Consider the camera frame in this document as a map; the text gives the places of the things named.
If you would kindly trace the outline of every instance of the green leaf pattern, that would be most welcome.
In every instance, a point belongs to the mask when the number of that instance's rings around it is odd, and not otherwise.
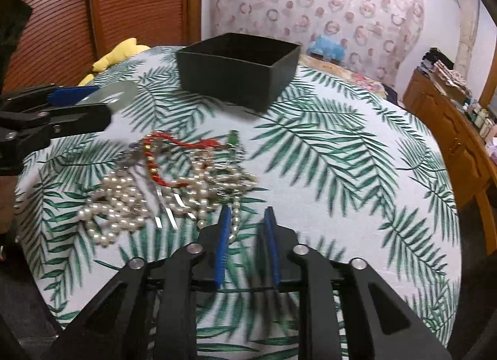
[[[178,49],[153,48],[98,75],[101,86],[133,80],[138,95],[106,131],[54,140],[25,160],[16,192],[19,237],[62,326],[129,258],[169,257],[198,236],[191,220],[178,219],[175,231],[161,213],[162,228],[150,221],[107,249],[93,244],[76,214],[119,152],[153,129],[185,141],[222,141],[236,129],[247,150],[244,166],[259,184],[242,199],[225,284],[197,308],[200,358],[297,358],[298,294],[251,289],[256,228],[268,205],[324,256],[364,257],[447,344],[459,295],[459,224],[429,130],[375,95],[305,67],[264,114],[190,94],[180,86]],[[165,177],[188,175],[188,157],[173,149],[160,168]],[[334,305],[343,326],[337,296]],[[340,334],[346,358],[345,330]]]

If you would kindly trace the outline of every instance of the patterned curtain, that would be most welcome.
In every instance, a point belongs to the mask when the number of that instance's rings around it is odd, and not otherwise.
[[[424,22],[423,0],[211,0],[212,35],[240,32],[303,45],[341,44],[342,65],[395,84]]]

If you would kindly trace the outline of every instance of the open black box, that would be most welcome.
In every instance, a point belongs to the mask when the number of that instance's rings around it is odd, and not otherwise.
[[[181,87],[264,112],[295,75],[300,46],[226,33],[176,52]]]

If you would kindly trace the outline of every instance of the wooden wardrobe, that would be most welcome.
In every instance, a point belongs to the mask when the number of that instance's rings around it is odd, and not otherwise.
[[[148,46],[200,40],[201,0],[23,0],[33,13],[8,66],[4,91],[76,85],[130,37]]]

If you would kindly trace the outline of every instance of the wall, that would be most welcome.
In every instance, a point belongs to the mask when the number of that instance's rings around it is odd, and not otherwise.
[[[473,98],[479,99],[489,76],[490,66],[495,52],[497,26],[495,26],[485,5],[480,1],[478,31],[468,72],[468,84],[473,91]]]
[[[461,15],[455,0],[423,0],[425,17],[424,28],[416,46],[399,67],[395,91],[402,100],[411,80],[413,71],[430,47],[437,47],[450,60],[454,61],[459,46]]]

